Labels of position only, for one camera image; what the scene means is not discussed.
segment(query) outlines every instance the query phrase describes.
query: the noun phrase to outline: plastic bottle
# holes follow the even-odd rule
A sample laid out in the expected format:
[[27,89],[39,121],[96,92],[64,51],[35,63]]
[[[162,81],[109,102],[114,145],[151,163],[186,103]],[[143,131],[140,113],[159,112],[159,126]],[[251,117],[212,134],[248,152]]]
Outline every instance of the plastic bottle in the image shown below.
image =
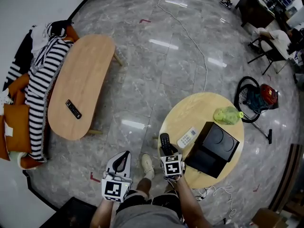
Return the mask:
[[234,125],[240,120],[240,118],[243,118],[243,116],[244,113],[239,112],[233,106],[218,108],[213,114],[214,120],[219,124],[224,125]]

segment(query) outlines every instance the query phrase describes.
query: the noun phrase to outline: wooden tabletop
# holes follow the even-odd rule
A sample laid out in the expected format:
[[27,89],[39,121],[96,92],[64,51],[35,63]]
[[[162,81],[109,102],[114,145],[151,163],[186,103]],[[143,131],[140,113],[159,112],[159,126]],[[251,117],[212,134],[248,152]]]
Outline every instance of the wooden tabletop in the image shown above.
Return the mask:
[[[170,142],[176,147],[177,141],[191,128],[195,127],[199,132],[202,130],[206,122],[214,122],[213,114],[217,108],[233,106],[233,104],[225,97],[215,93],[197,93],[190,95],[180,101],[167,115],[160,130],[162,133],[168,133]],[[227,133],[237,139],[240,144],[237,147],[232,159],[226,164],[218,178],[211,177],[196,169],[187,166],[185,178],[190,188],[205,188],[219,182],[225,178],[235,167],[238,162],[243,145],[244,145],[244,128],[243,122],[240,120],[236,125],[221,125],[217,123]],[[192,140],[182,151],[184,160],[192,149],[196,138]],[[161,147],[158,138],[158,155]]]
[[[68,140],[82,138],[89,130],[115,43],[105,35],[87,35],[69,50],[48,107],[51,129]],[[71,100],[80,111],[78,120],[66,106]]]

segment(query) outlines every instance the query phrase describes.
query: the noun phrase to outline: white cable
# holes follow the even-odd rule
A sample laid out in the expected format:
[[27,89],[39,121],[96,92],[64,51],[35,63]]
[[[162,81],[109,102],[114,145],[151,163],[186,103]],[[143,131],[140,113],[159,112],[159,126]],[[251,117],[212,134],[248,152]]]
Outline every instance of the white cable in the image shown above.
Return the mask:
[[[231,219],[232,216],[234,216],[234,215],[236,214],[236,212],[237,212],[237,209],[233,209],[233,208],[232,208],[232,203],[233,203],[232,193],[228,192],[229,190],[233,189],[233,186],[230,185],[230,186],[227,186],[227,187],[225,187],[225,188],[219,187],[219,188],[217,188],[217,189],[216,189],[214,186],[211,186],[211,187],[209,187],[209,188],[205,188],[205,190],[206,190],[206,196],[207,196],[207,194],[208,194],[208,190],[210,190],[211,188],[214,188],[214,193],[212,194],[213,197],[217,194],[217,190],[219,190],[219,189],[223,189],[226,193],[230,194],[230,199],[228,200],[227,203],[230,202],[230,213],[229,213],[229,218]],[[198,190],[198,192],[200,193],[200,195],[203,197],[204,195],[200,192],[200,190],[199,190],[199,189],[197,189],[197,190]]]
[[200,53],[204,56],[204,64],[205,64],[205,68],[206,68],[205,86],[204,86],[204,90],[203,90],[203,92],[204,92],[204,91],[205,91],[205,88],[206,88],[206,85],[207,85],[207,74],[208,74],[208,68],[207,68],[206,59],[205,59],[206,57],[205,57],[204,53],[201,51],[201,49],[199,48],[198,44],[196,44],[196,42],[191,38],[191,36],[189,35],[188,31],[187,31],[186,28],[183,26],[183,24],[182,24],[177,18],[175,18],[173,14],[171,14],[171,13],[168,12],[168,11],[166,11],[164,8],[162,8],[162,7],[160,6],[160,2],[161,2],[161,1],[162,1],[162,0],[159,0],[159,1],[158,1],[157,6],[160,7],[164,12],[170,14],[176,21],[178,21],[178,22],[180,23],[180,25],[183,27],[183,29],[187,32],[188,37],[193,41],[193,43],[196,45],[196,47],[198,48],[198,50],[200,51]]

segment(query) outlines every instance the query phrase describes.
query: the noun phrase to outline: black shorts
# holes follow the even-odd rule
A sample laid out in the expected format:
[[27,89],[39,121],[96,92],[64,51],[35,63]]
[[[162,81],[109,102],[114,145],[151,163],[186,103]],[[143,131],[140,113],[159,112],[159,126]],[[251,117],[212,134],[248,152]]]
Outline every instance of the black shorts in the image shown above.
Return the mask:
[[176,212],[179,219],[181,219],[181,202],[179,198],[179,193],[177,191],[171,190],[163,195],[155,197],[154,199],[149,199],[147,194],[141,191],[130,190],[128,195],[126,196],[123,203],[120,204],[116,214],[128,207],[142,205],[142,204],[151,204],[151,205],[158,205],[163,206],[165,208],[171,209]]

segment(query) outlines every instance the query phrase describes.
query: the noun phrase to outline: gray shirt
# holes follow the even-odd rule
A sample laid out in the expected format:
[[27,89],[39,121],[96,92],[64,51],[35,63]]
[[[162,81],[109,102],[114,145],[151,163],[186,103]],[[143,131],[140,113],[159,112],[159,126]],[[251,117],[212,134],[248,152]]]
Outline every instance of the gray shirt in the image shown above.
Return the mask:
[[157,205],[136,205],[121,210],[113,228],[185,228],[177,214]]

